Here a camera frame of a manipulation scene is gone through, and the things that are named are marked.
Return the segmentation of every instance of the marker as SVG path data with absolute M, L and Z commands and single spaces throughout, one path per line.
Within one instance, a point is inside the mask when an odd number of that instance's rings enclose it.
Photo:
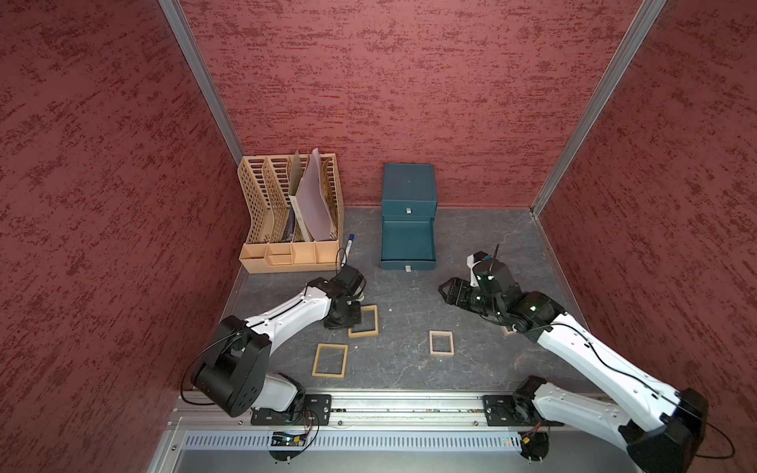
M 341 259 L 341 265 L 347 264 L 347 257 L 350 256 L 350 248 L 352 248 L 352 241 L 355 239 L 355 234 L 350 233 L 350 239 L 347 240 L 347 247 L 344 249 L 344 258 Z

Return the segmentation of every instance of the cable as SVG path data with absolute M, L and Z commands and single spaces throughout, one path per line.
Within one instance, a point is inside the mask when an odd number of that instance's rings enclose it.
M 715 429 L 716 432 L 718 432 L 720 435 L 723 436 L 723 438 L 728 442 L 728 445 L 731 447 L 731 453 L 729 453 L 728 455 L 715 455 L 715 456 L 695 454 L 694 456 L 699 457 L 699 458 L 711 459 L 711 460 L 727 460 L 729 458 L 733 458 L 736 455 L 736 447 L 734 446 L 734 443 L 731 442 L 731 439 L 728 438 L 725 432 L 715 427 L 714 425 L 710 424 L 709 422 L 707 422 L 707 426 L 712 427 L 713 429 Z
M 670 404 L 672 404 L 673 406 L 675 406 L 677 409 L 680 409 L 680 410 L 684 411 L 688 415 L 691 415 L 695 419 L 698 419 L 700 422 L 704 422 L 708 427 L 712 427 L 715 431 L 717 431 L 720 435 L 723 436 L 723 438 L 728 442 L 728 445 L 731 448 L 731 453 L 729 453 L 728 455 L 709 456 L 709 455 L 696 455 L 695 454 L 694 456 L 699 457 L 699 458 L 704 458 L 704 459 L 711 459 L 711 460 L 727 460 L 727 459 L 733 458 L 736 455 L 736 447 L 734 446 L 734 443 L 731 441 L 731 439 L 725 434 L 725 432 L 723 432 L 719 428 L 715 427 L 714 425 L 710 424 L 709 422 L 707 422 L 706 420 L 702 419 L 701 417 L 699 417 L 698 415 L 694 414 L 693 412 L 691 412 L 690 410 L 686 409 L 685 407 L 681 406 L 679 403 L 673 402 L 670 399 L 668 399 L 667 397 L 663 396 L 658 390 L 656 390 L 654 387 L 649 386 L 642 379 L 637 378 L 636 376 L 634 376 L 634 375 L 632 375 L 630 373 L 623 372 L 623 371 L 621 371 L 619 369 L 613 368 L 612 366 L 610 366 L 607 363 L 605 363 L 605 360 L 603 360 L 602 357 L 597 353 L 597 350 L 594 348 L 593 343 L 591 343 L 591 341 L 588 339 L 588 337 L 586 337 L 586 335 L 582 334 L 579 330 L 577 330 L 576 327 L 573 327 L 571 325 L 564 324 L 564 323 L 561 323 L 561 322 L 556 322 L 556 323 L 551 323 L 551 324 L 547 324 L 547 325 L 542 325 L 540 327 L 530 328 L 529 330 L 523 331 L 521 333 L 526 333 L 527 331 L 538 330 L 540 328 L 545 328 L 545 327 L 552 327 L 552 326 L 555 326 L 555 325 L 562 325 L 564 327 L 568 327 L 572 331 L 574 331 L 575 333 L 579 334 L 584 339 L 584 341 L 586 342 L 586 345 L 589 348 L 591 348 L 591 351 L 594 352 L 594 356 L 596 356 L 597 359 L 600 361 L 600 363 L 602 363 L 607 369 L 610 369 L 610 370 L 612 370 L 612 371 L 614 371 L 616 373 L 628 376 L 629 378 L 633 378 L 636 381 L 639 381 L 645 388 L 647 388 L 650 391 L 652 391 L 655 395 L 660 396 L 662 399 L 668 401 Z
M 318 438 L 318 432 L 320 432 L 321 430 L 321 419 L 319 419 L 317 415 L 313 414 L 313 411 L 311 411 L 310 409 L 305 409 L 305 410 L 307 410 L 310 413 L 310 415 L 308 416 L 310 417 L 310 430 L 313 430 L 313 418 L 315 418 L 315 420 L 317 421 L 318 427 L 316 428 L 316 434 L 313 435 L 313 439 L 310 441 L 308 445 L 306 445 L 302 450 L 300 450 L 298 455 L 300 455 L 301 453 L 304 453 L 305 450 L 307 450 L 308 448 L 310 448 L 311 445 L 313 445 L 313 442 L 315 442 L 316 439 Z
M 247 326 L 244 325 L 239 330 L 234 331 L 234 332 L 228 334 L 224 338 L 220 338 L 220 339 L 214 341 L 212 344 L 210 344 L 207 347 L 205 347 L 205 349 L 202 350 L 199 355 L 195 356 L 195 359 L 193 359 L 192 362 L 189 363 L 189 366 L 187 366 L 187 369 L 184 371 L 184 375 L 182 376 L 181 380 L 179 380 L 179 395 L 181 396 L 182 401 L 184 401 L 187 404 L 192 404 L 193 406 L 214 406 L 215 405 L 215 403 L 193 403 L 192 401 L 187 401 L 186 397 L 184 397 L 184 380 L 186 380 L 187 374 L 189 374 L 189 370 L 192 369 L 192 366 L 195 365 L 195 362 L 197 362 L 197 360 L 200 359 L 200 356 L 203 356 L 203 354 L 206 351 L 208 351 L 210 348 L 215 347 L 216 345 L 218 345 L 222 341 L 228 340 L 229 338 L 233 337 L 234 335 L 241 334 L 242 331 L 244 331 L 246 328 L 247 328 Z
M 521 440 L 524 439 L 524 438 L 526 438 L 526 437 L 528 437 L 531 434 L 536 434 L 537 432 L 539 432 L 539 427 L 541 427 L 541 421 L 539 421 L 536 424 L 536 427 L 532 428 L 530 431 L 528 431 L 525 434 L 521 435 Z
M 341 264 L 341 260 L 339 259 L 339 254 L 343 252 L 345 256 L 347 256 L 347 249 L 345 247 L 339 247 L 338 250 L 336 250 L 336 268 L 334 268 L 334 277 L 337 277 L 339 273 L 341 272 L 341 269 L 344 268 Z

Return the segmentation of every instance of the wooden frame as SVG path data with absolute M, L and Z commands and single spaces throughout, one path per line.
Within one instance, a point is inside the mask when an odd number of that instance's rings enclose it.
M 443 335 L 450 338 L 450 351 L 434 351 L 434 335 Z M 442 330 L 428 331 L 428 348 L 431 355 L 452 356 L 455 354 L 455 345 L 452 342 L 452 332 Z
M 376 305 L 372 306 L 362 306 L 360 308 L 361 312 L 370 312 L 373 311 L 373 320 L 374 326 L 373 330 L 363 330 L 363 331 L 352 331 L 352 328 L 347 330 L 347 336 L 349 338 L 358 338 L 358 337 L 372 337 L 373 335 L 379 334 L 379 308 Z
M 341 373 L 318 373 L 318 359 L 321 357 L 321 348 L 338 348 L 341 350 L 344 350 L 344 358 L 341 361 Z M 319 376 L 321 378 L 343 378 L 344 372 L 347 370 L 347 348 L 349 348 L 348 345 L 337 345 L 337 344 L 318 344 L 318 349 L 316 350 L 316 360 L 313 362 L 313 376 Z

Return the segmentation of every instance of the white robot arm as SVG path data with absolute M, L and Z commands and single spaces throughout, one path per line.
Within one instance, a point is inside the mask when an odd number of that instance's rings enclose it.
M 360 323 L 365 279 L 343 265 L 329 281 L 317 278 L 283 304 L 240 320 L 226 317 L 192 371 L 192 384 L 231 417 L 251 407 L 296 412 L 304 390 L 284 375 L 266 374 L 270 354 L 309 324 L 326 328 Z
M 708 403 L 692 389 L 677 391 L 618 355 L 554 300 L 523 293 L 503 263 L 486 253 L 468 257 L 470 283 L 452 278 L 439 288 L 448 304 L 519 332 L 573 365 L 615 402 L 563 390 L 531 376 L 512 396 L 520 422 L 562 422 L 607 440 L 648 473 L 683 473 L 704 438 Z

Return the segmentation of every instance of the teal drawer box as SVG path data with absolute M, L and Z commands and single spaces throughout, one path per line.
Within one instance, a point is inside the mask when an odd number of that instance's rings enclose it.
M 384 164 L 382 215 L 428 219 L 436 215 L 437 201 L 436 179 L 431 164 Z
M 436 268 L 434 219 L 392 220 L 382 217 L 381 268 L 410 271 Z

